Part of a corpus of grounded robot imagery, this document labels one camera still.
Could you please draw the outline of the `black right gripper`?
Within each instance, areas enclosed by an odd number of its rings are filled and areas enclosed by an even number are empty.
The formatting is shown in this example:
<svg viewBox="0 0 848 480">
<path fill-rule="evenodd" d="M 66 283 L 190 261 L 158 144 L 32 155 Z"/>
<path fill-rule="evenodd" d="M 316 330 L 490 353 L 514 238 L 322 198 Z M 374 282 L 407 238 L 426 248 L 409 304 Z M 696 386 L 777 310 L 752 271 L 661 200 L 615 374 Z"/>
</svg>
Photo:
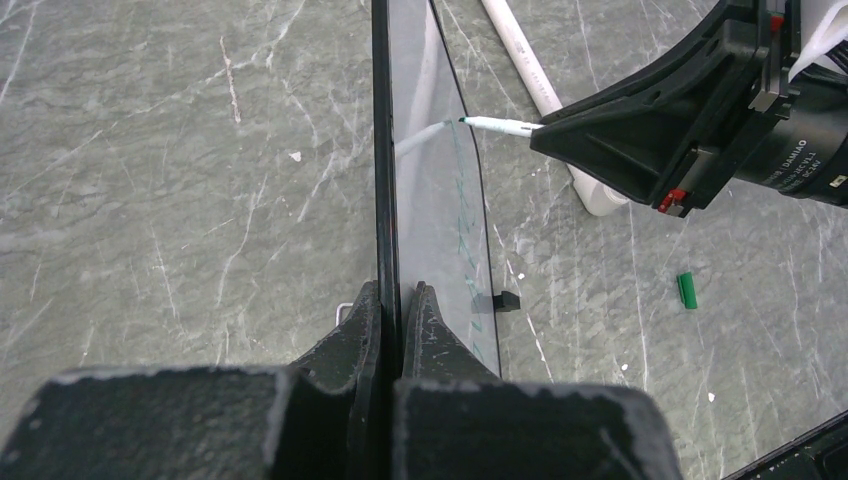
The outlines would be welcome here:
<svg viewBox="0 0 848 480">
<path fill-rule="evenodd" d="M 657 60 L 545 114 L 532 150 L 662 214 L 706 208 L 790 114 L 801 13 L 798 1 L 719 1 Z"/>
</svg>

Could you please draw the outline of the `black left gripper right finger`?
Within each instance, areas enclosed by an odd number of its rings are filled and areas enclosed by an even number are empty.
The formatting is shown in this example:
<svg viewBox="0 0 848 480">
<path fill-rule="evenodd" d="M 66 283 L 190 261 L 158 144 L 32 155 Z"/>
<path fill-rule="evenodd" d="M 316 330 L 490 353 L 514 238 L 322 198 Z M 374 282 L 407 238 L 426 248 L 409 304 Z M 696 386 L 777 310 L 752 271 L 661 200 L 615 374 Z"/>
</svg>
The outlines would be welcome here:
<svg viewBox="0 0 848 480">
<path fill-rule="evenodd" d="M 396 381 L 396 477 L 481 479 L 498 438 L 484 389 L 498 377 L 443 320 L 433 286 L 420 282 L 411 297 L 404 357 Z"/>
</svg>

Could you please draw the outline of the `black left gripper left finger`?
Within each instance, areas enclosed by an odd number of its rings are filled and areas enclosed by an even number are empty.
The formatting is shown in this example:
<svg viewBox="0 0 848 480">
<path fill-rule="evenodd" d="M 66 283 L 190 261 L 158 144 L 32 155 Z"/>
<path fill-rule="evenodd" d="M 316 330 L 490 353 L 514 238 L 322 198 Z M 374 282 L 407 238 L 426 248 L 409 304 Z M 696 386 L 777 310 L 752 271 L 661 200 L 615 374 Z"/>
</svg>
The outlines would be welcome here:
<svg viewBox="0 0 848 480">
<path fill-rule="evenodd" d="M 295 365 L 292 477 L 382 479 L 388 407 L 375 281 L 347 316 Z"/>
</svg>

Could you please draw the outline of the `white green whiteboard marker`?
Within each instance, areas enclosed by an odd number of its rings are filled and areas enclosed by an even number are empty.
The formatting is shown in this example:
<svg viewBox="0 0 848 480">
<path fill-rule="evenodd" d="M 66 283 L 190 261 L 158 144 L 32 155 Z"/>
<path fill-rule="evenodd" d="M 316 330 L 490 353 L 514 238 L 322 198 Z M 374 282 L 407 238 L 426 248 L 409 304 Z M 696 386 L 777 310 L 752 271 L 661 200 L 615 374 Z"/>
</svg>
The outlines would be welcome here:
<svg viewBox="0 0 848 480">
<path fill-rule="evenodd" d="M 535 130 L 542 128 L 540 124 L 485 116 L 461 117 L 459 122 L 474 129 L 521 138 L 530 138 Z"/>
</svg>

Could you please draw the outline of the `green marker cap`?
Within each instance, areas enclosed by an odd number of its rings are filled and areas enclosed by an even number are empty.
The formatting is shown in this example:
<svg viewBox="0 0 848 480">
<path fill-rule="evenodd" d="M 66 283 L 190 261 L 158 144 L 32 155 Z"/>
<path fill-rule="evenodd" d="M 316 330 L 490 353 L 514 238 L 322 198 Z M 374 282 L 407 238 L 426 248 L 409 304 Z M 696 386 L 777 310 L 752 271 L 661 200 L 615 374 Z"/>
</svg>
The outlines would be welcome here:
<svg viewBox="0 0 848 480">
<path fill-rule="evenodd" d="M 676 277 L 676 281 L 679 290 L 680 300 L 684 308 L 687 310 L 697 309 L 698 300 L 692 272 L 687 271 L 682 274 L 679 274 Z"/>
</svg>

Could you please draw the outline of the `black framed whiteboard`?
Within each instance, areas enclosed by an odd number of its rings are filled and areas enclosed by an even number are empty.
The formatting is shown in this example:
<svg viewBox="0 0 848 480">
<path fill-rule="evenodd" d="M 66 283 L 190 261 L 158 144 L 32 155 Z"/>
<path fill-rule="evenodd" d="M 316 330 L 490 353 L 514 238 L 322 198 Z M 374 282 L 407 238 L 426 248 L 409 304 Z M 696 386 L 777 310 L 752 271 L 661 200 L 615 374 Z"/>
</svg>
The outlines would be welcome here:
<svg viewBox="0 0 848 480">
<path fill-rule="evenodd" d="M 431 1 L 372 6 L 380 277 L 403 363 L 404 330 L 420 282 L 433 286 L 446 325 L 494 375 L 502 373 L 475 134 Z"/>
</svg>

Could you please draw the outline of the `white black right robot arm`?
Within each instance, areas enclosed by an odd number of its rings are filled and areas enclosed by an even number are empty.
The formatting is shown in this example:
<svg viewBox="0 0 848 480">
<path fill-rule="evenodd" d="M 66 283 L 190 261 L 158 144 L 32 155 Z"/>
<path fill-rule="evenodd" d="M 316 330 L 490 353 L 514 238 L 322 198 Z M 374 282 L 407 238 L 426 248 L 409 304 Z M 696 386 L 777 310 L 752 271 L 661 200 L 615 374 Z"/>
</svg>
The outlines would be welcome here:
<svg viewBox="0 0 848 480">
<path fill-rule="evenodd" d="M 798 1 L 721 1 L 676 46 L 546 115 L 532 148 L 683 217 L 731 180 L 847 204 L 847 44 L 804 63 Z"/>
</svg>

